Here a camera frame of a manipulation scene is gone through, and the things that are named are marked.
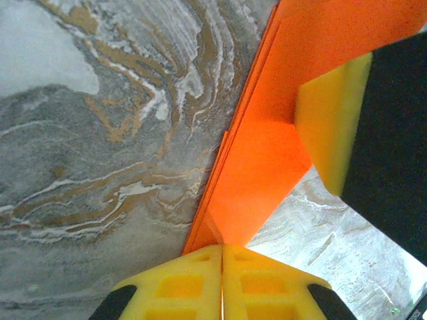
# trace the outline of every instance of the yellow foam block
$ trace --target yellow foam block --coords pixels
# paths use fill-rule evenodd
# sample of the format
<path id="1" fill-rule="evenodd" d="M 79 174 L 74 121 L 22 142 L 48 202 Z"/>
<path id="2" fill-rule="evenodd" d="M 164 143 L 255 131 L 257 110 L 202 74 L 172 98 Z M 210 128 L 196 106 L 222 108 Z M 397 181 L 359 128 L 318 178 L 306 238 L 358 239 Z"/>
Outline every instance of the yellow foam block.
<path id="1" fill-rule="evenodd" d="M 372 53 L 351 60 L 299 88 L 295 126 L 325 187 L 344 186 Z"/>
<path id="2" fill-rule="evenodd" d="M 326 319 L 307 289 L 321 278 L 236 245 L 224 245 L 225 320 Z"/>
<path id="3" fill-rule="evenodd" d="M 127 278 L 137 291 L 120 320 L 221 319 L 222 246 L 212 245 Z"/>

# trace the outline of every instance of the marble surface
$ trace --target marble surface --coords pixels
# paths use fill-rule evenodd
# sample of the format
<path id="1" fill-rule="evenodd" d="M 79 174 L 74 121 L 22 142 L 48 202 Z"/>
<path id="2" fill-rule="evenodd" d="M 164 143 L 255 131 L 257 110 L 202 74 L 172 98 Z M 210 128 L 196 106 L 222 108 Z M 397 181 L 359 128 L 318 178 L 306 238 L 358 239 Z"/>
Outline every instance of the marble surface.
<path id="1" fill-rule="evenodd" d="M 86 319 L 179 256 L 275 2 L 0 2 L 0 319 Z M 250 248 L 359 319 L 403 319 L 427 282 L 315 171 Z"/>

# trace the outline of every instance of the marble veining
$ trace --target marble veining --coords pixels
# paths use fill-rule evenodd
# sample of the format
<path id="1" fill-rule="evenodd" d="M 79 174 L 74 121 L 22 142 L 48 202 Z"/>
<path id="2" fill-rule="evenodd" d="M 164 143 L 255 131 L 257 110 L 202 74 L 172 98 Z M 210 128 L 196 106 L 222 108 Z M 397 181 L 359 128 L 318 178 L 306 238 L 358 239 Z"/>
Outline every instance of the marble veining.
<path id="1" fill-rule="evenodd" d="M 86 319 L 179 256 L 275 4 L 0 2 L 0 319 Z M 403 319 L 426 282 L 313 171 L 250 247 L 361 319 Z"/>

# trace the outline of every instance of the gray marble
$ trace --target gray marble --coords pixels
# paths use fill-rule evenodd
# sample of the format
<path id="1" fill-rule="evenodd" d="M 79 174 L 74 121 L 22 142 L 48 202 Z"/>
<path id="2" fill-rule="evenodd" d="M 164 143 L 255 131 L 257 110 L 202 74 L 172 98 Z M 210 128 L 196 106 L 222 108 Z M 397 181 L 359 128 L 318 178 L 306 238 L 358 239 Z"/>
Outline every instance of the gray marble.
<path id="1" fill-rule="evenodd" d="M 85 319 L 179 256 L 275 2 L 0 2 L 1 319 Z M 314 172 L 250 247 L 360 319 L 402 319 L 426 282 Z"/>

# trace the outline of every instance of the black panel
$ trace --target black panel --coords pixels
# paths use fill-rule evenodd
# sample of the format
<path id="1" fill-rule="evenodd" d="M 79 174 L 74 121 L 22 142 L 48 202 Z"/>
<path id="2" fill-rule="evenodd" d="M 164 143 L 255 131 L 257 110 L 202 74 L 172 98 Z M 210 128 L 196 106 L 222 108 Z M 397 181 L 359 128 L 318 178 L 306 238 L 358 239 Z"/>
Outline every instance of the black panel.
<path id="1" fill-rule="evenodd" d="M 427 265 L 427 33 L 373 52 L 342 199 Z"/>
<path id="2" fill-rule="evenodd" d="M 357 320 L 335 291 L 316 284 L 307 288 L 327 320 Z"/>
<path id="3" fill-rule="evenodd" d="M 414 310 L 409 314 L 406 320 L 422 320 L 422 315 L 427 311 L 427 293 L 419 300 Z"/>
<path id="4" fill-rule="evenodd" d="M 126 285 L 110 292 L 89 320 L 118 320 L 135 292 L 135 285 Z"/>

